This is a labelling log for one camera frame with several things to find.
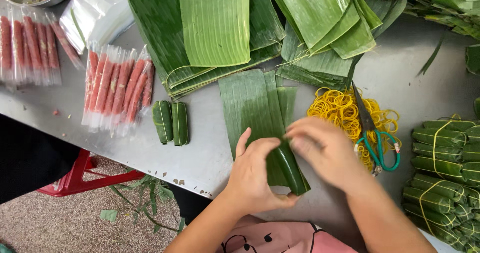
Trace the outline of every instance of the stainless steel table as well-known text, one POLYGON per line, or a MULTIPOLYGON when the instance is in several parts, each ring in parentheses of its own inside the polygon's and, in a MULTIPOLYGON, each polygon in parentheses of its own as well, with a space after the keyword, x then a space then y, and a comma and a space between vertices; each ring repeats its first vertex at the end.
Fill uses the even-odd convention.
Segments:
MULTIPOLYGON (((453 113, 471 118, 474 115, 472 102, 480 95, 480 78, 465 71, 465 47, 475 42, 465 36, 449 33, 428 72, 416 77, 444 29, 435 23, 401 16, 378 39, 378 47, 365 54, 357 65, 354 79, 363 89, 363 95, 375 98, 382 109, 392 108, 401 115, 397 134, 403 141, 401 165, 395 172, 383 172, 378 177, 397 203, 401 188, 413 174, 409 163, 413 156, 411 129, 424 120, 453 113)), ((143 46, 136 26, 114 44, 138 49, 143 46)), ((86 55, 82 60, 86 64, 86 55)), ((63 50, 60 50, 60 61, 61 87, 25 87, 15 92, 1 87, 0 113, 170 183, 184 180, 181 186, 208 198, 222 191, 233 160, 217 83, 182 99, 189 110, 189 145, 161 145, 151 117, 144 119, 134 136, 111 138, 107 133, 89 133, 80 125, 85 72, 75 70, 63 50), (55 109, 60 115, 52 115, 55 109)), ((277 59, 261 67, 270 70, 278 63, 277 59)), ((168 99, 159 79, 155 81, 153 100, 168 99)), ((301 85, 295 119, 305 116, 315 90, 315 87, 301 85)), ((321 181, 303 159, 298 158, 298 163, 312 190, 294 209, 259 216, 267 220, 311 221, 355 249, 362 249, 363 240, 348 211, 344 194, 321 181)), ((285 188, 275 190, 282 192, 285 188)))

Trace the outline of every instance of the pile of rubber bands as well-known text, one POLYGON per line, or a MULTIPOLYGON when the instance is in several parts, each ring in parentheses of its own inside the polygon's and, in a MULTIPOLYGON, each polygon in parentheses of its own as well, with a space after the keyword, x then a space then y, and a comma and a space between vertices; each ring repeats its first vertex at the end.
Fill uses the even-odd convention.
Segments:
MULTIPOLYGON (((331 90, 329 88, 320 88, 315 93, 316 99, 307 111, 308 116, 316 116, 332 121, 336 126, 342 128, 354 143, 360 139, 361 124, 360 116, 358 115, 357 98, 355 98, 354 91, 352 89, 339 91, 331 90), (327 89, 323 95, 319 95, 319 91, 327 89)), ((370 113, 372 119, 375 122, 375 126, 379 131, 384 131, 393 135, 395 140, 402 145, 402 142, 395 137, 395 133, 398 130, 397 121, 400 115, 391 109, 381 110, 379 104, 374 99, 363 99, 363 103, 370 113)), ((368 141, 372 144, 372 148, 377 148, 378 139, 373 131, 367 133, 368 141)), ((382 144, 384 153, 388 150, 395 150, 395 147, 383 139, 382 144)), ((359 145, 359 154, 363 164, 371 171, 373 168, 373 162, 370 158, 369 151, 363 144, 359 145)))

